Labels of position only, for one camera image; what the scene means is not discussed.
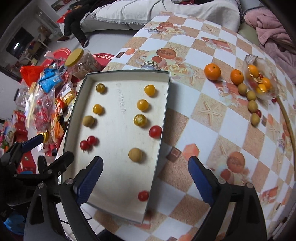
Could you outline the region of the white shallow box tray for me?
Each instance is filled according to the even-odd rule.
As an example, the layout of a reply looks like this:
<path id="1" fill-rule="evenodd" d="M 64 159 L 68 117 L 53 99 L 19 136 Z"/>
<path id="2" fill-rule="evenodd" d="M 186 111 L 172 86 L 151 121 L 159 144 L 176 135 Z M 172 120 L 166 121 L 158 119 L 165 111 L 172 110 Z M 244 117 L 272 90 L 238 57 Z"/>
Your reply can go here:
<path id="1" fill-rule="evenodd" d="M 138 200 L 138 193 L 150 191 L 158 164 L 160 138 L 151 138 L 152 126 L 163 126 L 170 84 L 170 73 L 159 70 L 118 70 L 89 73 L 78 91 L 65 134 L 64 152 L 74 154 L 73 163 L 62 175 L 62 180 L 73 178 L 95 156 L 103 159 L 103 171 L 94 187 L 88 203 L 110 215 L 141 223 L 147 202 Z M 96 91 L 102 83 L 104 93 Z M 144 92 L 152 84 L 154 96 Z M 137 102 L 145 99 L 149 108 L 145 112 L 137 108 Z M 93 112 L 100 104 L 101 115 Z M 147 118 L 144 127 L 136 126 L 133 118 L 143 114 Z M 92 127 L 82 125 L 85 116 L 95 118 Z M 80 149 L 80 142 L 89 136 L 97 137 L 97 145 L 87 151 Z M 128 153 L 132 148 L 142 150 L 142 161 L 133 162 Z"/>

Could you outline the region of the yellow striped tomato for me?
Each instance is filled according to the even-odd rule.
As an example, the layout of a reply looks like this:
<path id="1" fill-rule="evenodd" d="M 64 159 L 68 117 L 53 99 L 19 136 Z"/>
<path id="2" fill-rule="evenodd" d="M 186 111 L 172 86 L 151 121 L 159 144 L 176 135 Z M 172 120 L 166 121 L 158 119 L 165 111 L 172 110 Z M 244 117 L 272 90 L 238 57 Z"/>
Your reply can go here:
<path id="1" fill-rule="evenodd" d="M 133 123 L 136 126 L 139 127 L 144 127 L 147 124 L 147 118 L 145 117 L 145 115 L 143 114 L 137 114 L 134 118 L 133 118 Z"/>

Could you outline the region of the orange in bowl left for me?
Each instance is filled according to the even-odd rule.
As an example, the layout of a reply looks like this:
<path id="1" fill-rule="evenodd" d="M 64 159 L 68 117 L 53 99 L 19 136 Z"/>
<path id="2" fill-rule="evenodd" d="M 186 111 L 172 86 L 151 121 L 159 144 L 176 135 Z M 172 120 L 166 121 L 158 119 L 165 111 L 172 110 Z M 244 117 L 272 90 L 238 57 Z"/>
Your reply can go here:
<path id="1" fill-rule="evenodd" d="M 254 78 L 257 78 L 259 76 L 259 70 L 255 65 L 249 64 L 248 69 Z"/>

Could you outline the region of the seated person in black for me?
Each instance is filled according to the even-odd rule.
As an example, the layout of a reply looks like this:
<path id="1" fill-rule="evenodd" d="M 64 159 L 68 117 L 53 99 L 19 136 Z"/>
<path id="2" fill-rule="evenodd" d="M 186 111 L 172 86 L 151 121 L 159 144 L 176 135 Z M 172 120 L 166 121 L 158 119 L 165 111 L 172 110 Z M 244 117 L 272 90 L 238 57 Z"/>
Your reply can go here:
<path id="1" fill-rule="evenodd" d="M 87 13 L 92 13 L 98 7 L 105 6 L 113 2 L 114 1 L 86 0 L 79 1 L 71 5 L 72 11 L 66 15 L 64 20 L 64 35 L 60 37 L 57 42 L 70 40 L 70 37 L 74 35 L 81 44 L 82 48 L 86 48 L 89 40 L 80 27 L 81 20 Z"/>

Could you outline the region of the tan longan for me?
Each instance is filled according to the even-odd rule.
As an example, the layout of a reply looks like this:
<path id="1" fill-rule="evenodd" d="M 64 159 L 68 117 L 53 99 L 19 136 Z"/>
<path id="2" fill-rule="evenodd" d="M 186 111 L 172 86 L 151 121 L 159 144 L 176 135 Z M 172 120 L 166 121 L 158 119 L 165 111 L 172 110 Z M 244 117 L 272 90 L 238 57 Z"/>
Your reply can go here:
<path id="1" fill-rule="evenodd" d="M 253 113 L 251 115 L 250 122 L 253 126 L 258 126 L 258 124 L 260 123 L 260 116 L 257 113 Z"/>
<path id="2" fill-rule="evenodd" d="M 91 115 L 85 116 L 82 120 L 82 125 L 86 127 L 92 127 L 94 123 L 95 123 L 95 118 Z"/>
<path id="3" fill-rule="evenodd" d="M 255 113 L 258 110 L 258 104 L 256 103 L 256 101 L 251 100 L 248 102 L 247 108 L 250 113 Z"/>
<path id="4" fill-rule="evenodd" d="M 248 101 L 256 101 L 257 96 L 256 96 L 256 94 L 255 94 L 254 91 L 249 90 L 249 91 L 246 93 L 246 98 L 247 98 Z"/>
<path id="5" fill-rule="evenodd" d="M 247 85 L 245 85 L 244 83 L 241 83 L 237 86 L 238 88 L 238 93 L 241 95 L 241 96 L 245 96 L 247 91 L 248 91 L 248 88 L 247 88 Z"/>

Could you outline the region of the blue snack packet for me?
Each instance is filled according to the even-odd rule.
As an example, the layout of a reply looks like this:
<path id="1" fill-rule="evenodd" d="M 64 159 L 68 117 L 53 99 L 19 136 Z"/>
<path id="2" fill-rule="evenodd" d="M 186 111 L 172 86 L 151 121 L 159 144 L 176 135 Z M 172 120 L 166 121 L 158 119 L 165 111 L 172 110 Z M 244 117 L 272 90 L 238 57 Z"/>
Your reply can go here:
<path id="1" fill-rule="evenodd" d="M 40 77 L 38 84 L 43 89 L 43 92 L 48 94 L 52 88 L 56 88 L 63 82 L 58 69 L 45 68 L 42 76 Z"/>

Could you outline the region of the dark yellow cherry tomato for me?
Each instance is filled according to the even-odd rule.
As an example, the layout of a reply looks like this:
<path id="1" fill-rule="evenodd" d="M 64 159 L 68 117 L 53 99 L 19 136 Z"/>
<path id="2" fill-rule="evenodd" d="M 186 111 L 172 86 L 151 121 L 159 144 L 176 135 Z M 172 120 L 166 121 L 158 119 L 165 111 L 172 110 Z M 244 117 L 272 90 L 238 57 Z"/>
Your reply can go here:
<path id="1" fill-rule="evenodd" d="M 98 84 L 96 85 L 96 88 L 95 88 L 95 89 L 96 89 L 96 91 L 99 92 L 99 93 L 104 93 L 106 87 L 105 87 L 104 84 L 102 84 L 102 83 L 98 83 Z"/>

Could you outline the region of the white grey sofa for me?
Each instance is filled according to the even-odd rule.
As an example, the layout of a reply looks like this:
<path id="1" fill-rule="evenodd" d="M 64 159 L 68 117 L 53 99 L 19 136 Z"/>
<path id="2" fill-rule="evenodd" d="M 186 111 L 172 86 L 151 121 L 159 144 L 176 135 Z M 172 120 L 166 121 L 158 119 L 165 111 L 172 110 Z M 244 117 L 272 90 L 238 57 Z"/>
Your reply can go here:
<path id="1" fill-rule="evenodd" d="M 241 15 L 239 1 L 210 1 L 184 5 L 172 1 L 115 1 L 87 13 L 80 24 L 86 33 L 98 30 L 139 30 L 154 17 L 162 14 L 200 18 L 234 32 L 239 29 Z"/>

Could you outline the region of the yellow tomato tray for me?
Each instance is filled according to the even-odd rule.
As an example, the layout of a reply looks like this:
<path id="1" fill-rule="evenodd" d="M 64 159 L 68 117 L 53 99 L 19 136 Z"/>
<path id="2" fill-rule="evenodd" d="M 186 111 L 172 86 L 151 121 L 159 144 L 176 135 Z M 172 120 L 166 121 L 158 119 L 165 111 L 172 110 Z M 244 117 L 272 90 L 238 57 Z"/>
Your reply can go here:
<path id="1" fill-rule="evenodd" d="M 103 106 L 101 106 L 100 104 L 95 104 L 95 105 L 93 106 L 93 112 L 94 112 L 95 114 L 101 115 L 101 114 L 103 113 L 103 111 L 104 111 L 104 108 L 103 108 Z"/>

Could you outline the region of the orange mandarin right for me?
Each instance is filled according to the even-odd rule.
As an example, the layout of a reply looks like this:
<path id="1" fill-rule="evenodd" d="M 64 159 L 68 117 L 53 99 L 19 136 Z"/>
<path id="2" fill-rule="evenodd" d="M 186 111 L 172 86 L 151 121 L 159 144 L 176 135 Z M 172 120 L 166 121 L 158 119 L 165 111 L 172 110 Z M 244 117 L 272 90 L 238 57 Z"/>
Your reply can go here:
<path id="1" fill-rule="evenodd" d="M 243 81 L 244 81 L 243 73 L 238 69 L 232 70 L 231 73 L 230 73 L 230 80 L 236 86 L 242 84 Z"/>

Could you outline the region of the tan longan fruit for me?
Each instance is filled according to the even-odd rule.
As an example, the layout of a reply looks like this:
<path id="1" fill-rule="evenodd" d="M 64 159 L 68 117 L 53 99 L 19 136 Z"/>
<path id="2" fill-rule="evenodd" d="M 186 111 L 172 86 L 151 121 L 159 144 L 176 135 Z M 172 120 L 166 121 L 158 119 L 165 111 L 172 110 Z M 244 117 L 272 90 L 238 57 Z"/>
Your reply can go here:
<path id="1" fill-rule="evenodd" d="M 141 162 L 142 161 L 142 150 L 139 148 L 132 148 L 129 153 L 128 157 L 133 161 L 133 162 Z"/>

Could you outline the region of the orange mandarin left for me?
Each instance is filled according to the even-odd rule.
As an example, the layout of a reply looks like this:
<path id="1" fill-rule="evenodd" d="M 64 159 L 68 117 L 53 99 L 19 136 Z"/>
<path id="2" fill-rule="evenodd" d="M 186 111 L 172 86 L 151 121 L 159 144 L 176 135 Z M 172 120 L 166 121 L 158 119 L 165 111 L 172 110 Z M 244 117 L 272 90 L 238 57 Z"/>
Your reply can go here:
<path id="1" fill-rule="evenodd" d="M 218 65 L 209 63 L 204 68 L 204 74 L 209 80 L 216 81 L 221 76 L 221 70 Z"/>

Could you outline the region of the long wooden stick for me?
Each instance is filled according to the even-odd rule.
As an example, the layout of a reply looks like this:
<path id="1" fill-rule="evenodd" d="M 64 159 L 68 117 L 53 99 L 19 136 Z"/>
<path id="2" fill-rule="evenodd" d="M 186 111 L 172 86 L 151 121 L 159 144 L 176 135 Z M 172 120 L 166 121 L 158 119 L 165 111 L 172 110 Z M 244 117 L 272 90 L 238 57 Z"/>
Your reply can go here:
<path id="1" fill-rule="evenodd" d="M 278 105 L 280 106 L 280 110 L 281 110 L 281 112 L 283 114 L 283 118 L 284 118 L 285 123 L 287 125 L 287 130 L 288 130 L 288 133 L 289 133 L 289 136 L 290 136 L 290 141 L 291 141 L 291 144 L 292 144 L 293 164 L 294 164 L 294 180 L 295 180 L 295 166 L 296 166 L 296 163 L 295 163 L 295 137 L 294 137 L 294 132 L 293 132 L 293 129 L 292 129 L 292 125 L 290 123 L 290 119 L 288 118 L 287 111 L 285 110 L 285 106 L 283 105 L 283 102 L 281 101 L 279 96 L 276 97 L 276 101 L 278 102 Z"/>

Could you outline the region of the small red tomato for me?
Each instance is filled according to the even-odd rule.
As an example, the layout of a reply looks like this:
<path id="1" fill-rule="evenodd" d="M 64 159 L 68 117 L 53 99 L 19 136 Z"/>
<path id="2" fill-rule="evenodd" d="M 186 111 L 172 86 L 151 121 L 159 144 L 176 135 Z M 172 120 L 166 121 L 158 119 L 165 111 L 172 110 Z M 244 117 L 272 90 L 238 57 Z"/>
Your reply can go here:
<path id="1" fill-rule="evenodd" d="M 95 137 L 95 136 L 89 136 L 87 138 L 87 142 L 90 146 L 95 146 L 95 145 L 97 145 L 98 140 L 97 140 L 97 137 Z"/>

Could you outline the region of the tan longan beside tomato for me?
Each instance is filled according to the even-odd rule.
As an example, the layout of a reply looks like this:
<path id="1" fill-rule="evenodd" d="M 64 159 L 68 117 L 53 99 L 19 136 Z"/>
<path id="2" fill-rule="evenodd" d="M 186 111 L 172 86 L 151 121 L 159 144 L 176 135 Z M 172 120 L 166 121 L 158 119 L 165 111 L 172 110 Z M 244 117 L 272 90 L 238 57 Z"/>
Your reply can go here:
<path id="1" fill-rule="evenodd" d="M 253 126 L 258 126 L 258 124 L 260 123 L 260 116 L 257 113 L 253 113 L 251 115 L 250 122 Z"/>

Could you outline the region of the orange in bowl right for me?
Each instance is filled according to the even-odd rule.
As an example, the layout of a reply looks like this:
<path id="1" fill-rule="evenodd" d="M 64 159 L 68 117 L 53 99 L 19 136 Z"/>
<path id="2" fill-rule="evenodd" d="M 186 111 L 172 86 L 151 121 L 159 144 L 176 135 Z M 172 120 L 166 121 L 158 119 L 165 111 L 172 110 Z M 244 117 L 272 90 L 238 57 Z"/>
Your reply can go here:
<path id="1" fill-rule="evenodd" d="M 261 83 L 266 87 L 267 90 L 270 90 L 272 87 L 270 80 L 266 77 L 261 79 Z"/>

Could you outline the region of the pink blanket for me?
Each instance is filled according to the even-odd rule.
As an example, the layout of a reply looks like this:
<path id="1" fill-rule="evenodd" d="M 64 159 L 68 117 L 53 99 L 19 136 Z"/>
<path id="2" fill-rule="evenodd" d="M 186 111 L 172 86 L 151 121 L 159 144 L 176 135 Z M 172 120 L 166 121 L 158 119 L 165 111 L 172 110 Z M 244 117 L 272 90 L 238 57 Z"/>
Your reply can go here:
<path id="1" fill-rule="evenodd" d="M 244 14 L 245 22 L 256 30 L 260 47 L 295 84 L 295 45 L 278 18 L 268 8 L 256 8 Z"/>

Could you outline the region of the orange mandarin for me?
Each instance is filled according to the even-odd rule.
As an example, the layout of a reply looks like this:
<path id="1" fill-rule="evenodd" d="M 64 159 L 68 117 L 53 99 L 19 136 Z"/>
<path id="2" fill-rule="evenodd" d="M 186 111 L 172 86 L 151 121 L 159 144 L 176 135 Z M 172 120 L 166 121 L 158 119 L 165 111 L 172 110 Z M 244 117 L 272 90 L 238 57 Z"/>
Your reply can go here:
<path id="1" fill-rule="evenodd" d="M 204 68 L 204 74 L 209 80 L 216 81 L 221 76 L 221 70 L 218 65 L 209 63 Z"/>
<path id="2" fill-rule="evenodd" d="M 244 81 L 243 73 L 238 69 L 232 70 L 231 73 L 230 73 L 230 80 L 236 86 L 242 84 L 243 81 Z"/>

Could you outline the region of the glass fruit bowl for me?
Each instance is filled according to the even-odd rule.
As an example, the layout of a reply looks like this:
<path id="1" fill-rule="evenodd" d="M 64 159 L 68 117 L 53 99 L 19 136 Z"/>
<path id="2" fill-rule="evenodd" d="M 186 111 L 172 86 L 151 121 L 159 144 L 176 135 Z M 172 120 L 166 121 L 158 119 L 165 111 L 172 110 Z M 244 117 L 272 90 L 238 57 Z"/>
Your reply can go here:
<path id="1" fill-rule="evenodd" d="M 259 70 L 259 76 L 254 78 L 249 69 L 248 65 L 255 65 Z M 273 73 L 272 69 L 267 65 L 266 60 L 260 58 L 258 56 L 248 54 L 246 55 L 243 62 L 243 74 L 246 81 L 246 85 L 255 92 L 256 96 L 261 100 L 272 100 L 279 95 L 277 78 Z M 258 88 L 258 84 L 261 83 L 262 78 L 268 78 L 271 82 L 271 89 L 267 90 L 267 93 L 259 94 L 256 89 Z"/>

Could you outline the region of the orange in bowl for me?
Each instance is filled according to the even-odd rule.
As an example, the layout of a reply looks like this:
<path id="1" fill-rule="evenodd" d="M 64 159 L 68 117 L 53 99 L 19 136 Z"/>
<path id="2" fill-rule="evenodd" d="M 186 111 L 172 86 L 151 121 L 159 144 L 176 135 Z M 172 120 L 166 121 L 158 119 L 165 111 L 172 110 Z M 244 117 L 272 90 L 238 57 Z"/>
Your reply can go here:
<path id="1" fill-rule="evenodd" d="M 254 78 L 257 78 L 259 76 L 259 70 L 255 65 L 249 64 L 248 69 Z"/>
<path id="2" fill-rule="evenodd" d="M 261 79 L 261 83 L 266 87 L 267 90 L 270 90 L 272 87 L 270 80 L 266 77 Z"/>

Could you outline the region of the yellow fruit in bowl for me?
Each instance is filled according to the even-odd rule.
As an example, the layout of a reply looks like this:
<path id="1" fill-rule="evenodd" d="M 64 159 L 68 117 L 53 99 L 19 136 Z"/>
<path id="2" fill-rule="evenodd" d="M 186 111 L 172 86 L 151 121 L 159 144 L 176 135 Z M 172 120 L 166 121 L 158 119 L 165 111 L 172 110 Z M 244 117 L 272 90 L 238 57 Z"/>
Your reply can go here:
<path id="1" fill-rule="evenodd" d="M 258 84 L 258 88 L 256 89 L 256 91 L 259 94 L 267 93 L 267 88 L 263 83 L 260 83 L 260 84 Z"/>

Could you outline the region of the plastic jar yellow lid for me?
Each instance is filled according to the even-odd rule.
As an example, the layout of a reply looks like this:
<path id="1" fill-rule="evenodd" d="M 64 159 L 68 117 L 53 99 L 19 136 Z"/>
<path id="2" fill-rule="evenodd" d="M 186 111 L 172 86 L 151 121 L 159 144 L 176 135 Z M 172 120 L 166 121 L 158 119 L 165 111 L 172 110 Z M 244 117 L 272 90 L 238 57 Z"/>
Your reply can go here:
<path id="1" fill-rule="evenodd" d="M 69 73 L 83 80 L 88 73 L 99 72 L 101 65 L 93 57 L 89 50 L 75 49 L 66 59 L 65 65 Z"/>

